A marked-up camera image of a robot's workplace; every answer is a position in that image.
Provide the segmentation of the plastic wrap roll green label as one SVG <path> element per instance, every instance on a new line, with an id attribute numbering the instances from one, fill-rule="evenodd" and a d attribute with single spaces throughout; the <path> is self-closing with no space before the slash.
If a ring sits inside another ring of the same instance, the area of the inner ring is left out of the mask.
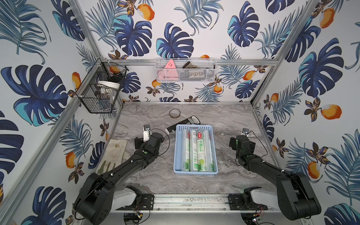
<path id="1" fill-rule="evenodd" d="M 204 140 L 205 140 L 205 151 L 206 151 L 206 163 L 207 163 L 207 171 L 208 172 L 215 172 L 215 164 L 214 164 L 214 158 L 213 158 L 213 148 L 212 143 L 210 139 L 210 132 L 208 130 L 205 130 L 203 132 L 204 134 Z"/>

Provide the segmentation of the plastic wrap roll green print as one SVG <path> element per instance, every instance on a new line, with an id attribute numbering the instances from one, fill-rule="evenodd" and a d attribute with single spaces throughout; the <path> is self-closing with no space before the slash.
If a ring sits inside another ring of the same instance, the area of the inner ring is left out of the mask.
<path id="1" fill-rule="evenodd" d="M 206 147 L 205 139 L 202 131 L 196 132 L 196 144 L 197 144 L 197 162 L 198 170 L 200 172 L 207 171 L 207 157 L 206 157 Z"/>

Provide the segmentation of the plastic wrap roll red label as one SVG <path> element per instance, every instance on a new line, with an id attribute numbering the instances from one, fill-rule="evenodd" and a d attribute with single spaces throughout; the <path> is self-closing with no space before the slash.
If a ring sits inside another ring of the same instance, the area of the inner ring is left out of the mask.
<path id="1" fill-rule="evenodd" d="M 198 154 L 197 154 L 197 133 L 195 130 L 189 132 L 190 141 L 190 171 L 198 172 Z"/>

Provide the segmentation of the plastic wrap roll white label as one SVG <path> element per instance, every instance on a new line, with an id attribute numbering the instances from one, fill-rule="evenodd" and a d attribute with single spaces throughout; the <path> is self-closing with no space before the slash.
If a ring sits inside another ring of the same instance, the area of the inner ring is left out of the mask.
<path id="1" fill-rule="evenodd" d="M 184 129 L 182 132 L 182 158 L 181 170 L 184 172 L 190 171 L 190 143 L 189 143 L 189 130 Z"/>

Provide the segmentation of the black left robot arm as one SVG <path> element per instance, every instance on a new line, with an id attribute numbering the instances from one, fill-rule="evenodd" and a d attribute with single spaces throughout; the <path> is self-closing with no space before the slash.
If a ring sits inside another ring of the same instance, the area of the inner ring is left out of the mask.
<path id="1" fill-rule="evenodd" d="M 124 163 L 104 174 L 89 175 L 74 202 L 75 212 L 93 225 L 101 224 L 111 211 L 117 185 L 154 162 L 164 139 L 154 132 Z"/>

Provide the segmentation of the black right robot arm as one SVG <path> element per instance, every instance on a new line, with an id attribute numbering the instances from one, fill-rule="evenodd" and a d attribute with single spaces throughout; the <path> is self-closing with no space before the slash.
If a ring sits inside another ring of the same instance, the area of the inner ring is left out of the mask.
<path id="1" fill-rule="evenodd" d="M 276 203 L 289 220 L 309 218 L 322 212 L 320 202 L 307 176 L 301 172 L 290 172 L 278 168 L 254 154 L 255 143 L 245 135 L 232 137 L 229 147 L 236 151 L 239 164 L 254 172 L 277 188 Z"/>

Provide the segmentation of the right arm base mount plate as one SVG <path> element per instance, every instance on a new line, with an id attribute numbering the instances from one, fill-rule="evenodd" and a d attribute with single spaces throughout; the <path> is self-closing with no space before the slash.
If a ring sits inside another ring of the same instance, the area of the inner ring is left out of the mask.
<path id="1" fill-rule="evenodd" d="M 251 191 L 254 189 L 260 189 L 261 187 L 249 187 L 244 189 L 242 194 L 229 194 L 228 201 L 231 211 L 252 211 L 258 208 L 268 210 L 266 205 L 257 204 L 253 201 Z"/>

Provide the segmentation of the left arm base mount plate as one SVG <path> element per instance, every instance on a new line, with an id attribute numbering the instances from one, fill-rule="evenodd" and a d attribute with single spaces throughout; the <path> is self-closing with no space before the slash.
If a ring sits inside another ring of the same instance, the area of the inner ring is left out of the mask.
<path id="1" fill-rule="evenodd" d="M 141 192 L 133 186 L 127 186 L 121 191 L 114 193 L 113 208 L 116 211 L 141 211 L 149 209 L 153 210 L 155 196 Z"/>

